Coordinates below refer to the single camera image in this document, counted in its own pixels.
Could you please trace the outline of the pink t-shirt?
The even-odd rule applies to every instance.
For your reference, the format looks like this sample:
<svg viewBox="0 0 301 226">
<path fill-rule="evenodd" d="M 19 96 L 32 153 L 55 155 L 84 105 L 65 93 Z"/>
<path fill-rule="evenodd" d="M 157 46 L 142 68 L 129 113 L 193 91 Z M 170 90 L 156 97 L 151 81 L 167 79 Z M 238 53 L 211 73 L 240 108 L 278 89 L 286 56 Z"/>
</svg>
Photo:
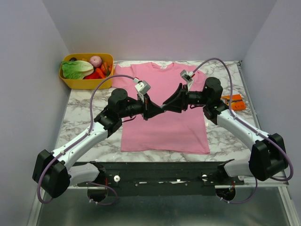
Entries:
<svg viewBox="0 0 301 226">
<path fill-rule="evenodd" d="M 180 73 L 192 72 L 192 65 L 171 63 L 157 65 L 153 62 L 117 65 L 115 74 L 129 75 L 146 81 L 151 89 L 147 92 L 152 102 L 161 106 L 185 81 Z M 191 154 L 209 154 L 206 125 L 201 108 L 188 109 L 182 113 L 167 111 L 147 121 L 138 115 L 123 124 L 121 150 L 135 152 L 168 150 Z"/>
</svg>

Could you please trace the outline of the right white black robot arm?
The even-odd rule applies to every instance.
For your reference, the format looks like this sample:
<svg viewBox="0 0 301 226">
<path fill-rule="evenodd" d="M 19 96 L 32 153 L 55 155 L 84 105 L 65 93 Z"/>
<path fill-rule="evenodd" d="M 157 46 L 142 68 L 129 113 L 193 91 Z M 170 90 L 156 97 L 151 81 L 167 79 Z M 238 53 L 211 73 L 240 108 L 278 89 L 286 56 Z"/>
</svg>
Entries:
<svg viewBox="0 0 301 226">
<path fill-rule="evenodd" d="M 265 181 L 286 169 L 289 163 L 283 138 L 277 133 L 265 133 L 235 115 L 221 100 L 222 91 L 221 82 L 215 77 L 205 80 L 202 91 L 189 91 L 187 85 L 179 84 L 176 92 L 163 103 L 163 109 L 181 113 L 190 105 L 201 106 L 208 120 L 232 133 L 250 149 L 247 159 L 229 160 L 219 166 L 216 178 L 223 185 L 238 176 Z"/>
</svg>

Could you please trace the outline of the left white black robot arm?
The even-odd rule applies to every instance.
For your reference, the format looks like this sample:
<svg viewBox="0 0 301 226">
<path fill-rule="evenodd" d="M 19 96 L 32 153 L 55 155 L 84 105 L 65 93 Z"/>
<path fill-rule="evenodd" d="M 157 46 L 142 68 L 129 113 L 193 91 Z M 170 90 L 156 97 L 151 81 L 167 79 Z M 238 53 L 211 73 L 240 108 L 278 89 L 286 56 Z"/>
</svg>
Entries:
<svg viewBox="0 0 301 226">
<path fill-rule="evenodd" d="M 153 103 L 147 94 L 133 99 L 124 89 L 113 90 L 107 106 L 93 118 L 85 131 L 60 148 L 38 154 L 32 176 L 38 184 L 37 191 L 43 189 L 52 198 L 57 198 L 72 185 L 85 182 L 101 185 L 104 182 L 103 169 L 95 163 L 75 166 L 75 162 L 115 133 L 122 126 L 123 118 L 140 114 L 147 120 L 163 112 L 163 108 Z"/>
</svg>

